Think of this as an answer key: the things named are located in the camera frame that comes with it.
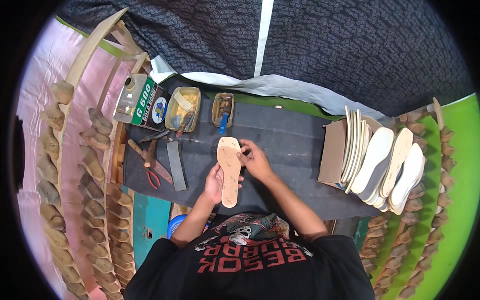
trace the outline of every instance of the person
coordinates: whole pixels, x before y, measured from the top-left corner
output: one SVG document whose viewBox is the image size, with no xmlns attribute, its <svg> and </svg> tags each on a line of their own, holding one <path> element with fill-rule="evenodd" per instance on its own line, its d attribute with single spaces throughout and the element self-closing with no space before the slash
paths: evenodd
<svg viewBox="0 0 480 300">
<path fill-rule="evenodd" d="M 154 243 L 125 300 L 374 299 L 352 238 L 329 235 L 319 216 L 272 171 L 265 153 L 252 141 L 240 143 L 249 152 L 238 153 L 242 166 L 269 189 L 299 236 L 275 213 L 217 215 L 203 232 L 221 202 L 224 178 L 217 163 L 171 238 Z"/>
</svg>

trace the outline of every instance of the blue brush handle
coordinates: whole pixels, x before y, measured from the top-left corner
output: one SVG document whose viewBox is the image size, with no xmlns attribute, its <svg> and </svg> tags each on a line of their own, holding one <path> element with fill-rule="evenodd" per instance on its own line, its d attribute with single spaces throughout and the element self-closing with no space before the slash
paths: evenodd
<svg viewBox="0 0 480 300">
<path fill-rule="evenodd" d="M 226 112 L 223 113 L 222 121 L 220 122 L 220 127 L 218 128 L 219 134 L 225 133 L 225 128 L 227 128 L 227 121 L 228 121 L 228 114 Z"/>
</svg>

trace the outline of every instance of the sharpening stone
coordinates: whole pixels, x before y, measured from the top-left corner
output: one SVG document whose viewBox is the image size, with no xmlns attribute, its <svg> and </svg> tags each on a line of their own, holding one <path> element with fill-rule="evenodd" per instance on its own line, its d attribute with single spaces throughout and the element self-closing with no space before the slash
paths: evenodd
<svg viewBox="0 0 480 300">
<path fill-rule="evenodd" d="M 188 190 L 183 170 L 183 161 L 181 158 L 181 145 L 178 141 L 167 143 L 167 152 L 175 191 Z"/>
</svg>

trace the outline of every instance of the wooden knife handle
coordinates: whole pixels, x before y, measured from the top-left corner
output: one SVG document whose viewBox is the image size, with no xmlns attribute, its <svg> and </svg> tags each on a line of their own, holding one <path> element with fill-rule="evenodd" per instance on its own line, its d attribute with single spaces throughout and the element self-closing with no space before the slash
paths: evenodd
<svg viewBox="0 0 480 300">
<path fill-rule="evenodd" d="M 142 149 L 134 140 L 128 139 L 128 144 L 133 148 L 133 150 L 135 150 L 136 153 L 142 155 Z"/>
<path fill-rule="evenodd" d="M 149 168 L 151 166 L 153 152 L 156 149 L 156 143 L 158 140 L 153 140 L 148 147 L 147 157 L 145 157 L 144 167 Z"/>
</svg>

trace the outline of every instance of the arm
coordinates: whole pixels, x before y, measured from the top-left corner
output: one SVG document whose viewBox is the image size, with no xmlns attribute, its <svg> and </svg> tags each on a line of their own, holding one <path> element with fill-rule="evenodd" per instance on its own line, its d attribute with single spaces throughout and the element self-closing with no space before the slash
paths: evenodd
<svg viewBox="0 0 480 300">
<path fill-rule="evenodd" d="M 204 192 L 198 197 L 192 210 L 172 234 L 170 240 L 179 248 L 199 237 L 216 204 L 222 202 L 223 170 L 218 163 L 210 170 L 205 180 Z"/>
<path fill-rule="evenodd" d="M 328 235 L 320 217 L 272 171 L 265 153 L 252 141 L 240 142 L 244 144 L 242 152 L 250 150 L 247 156 L 237 154 L 242 165 L 269 189 L 298 234 L 310 242 Z"/>
</svg>

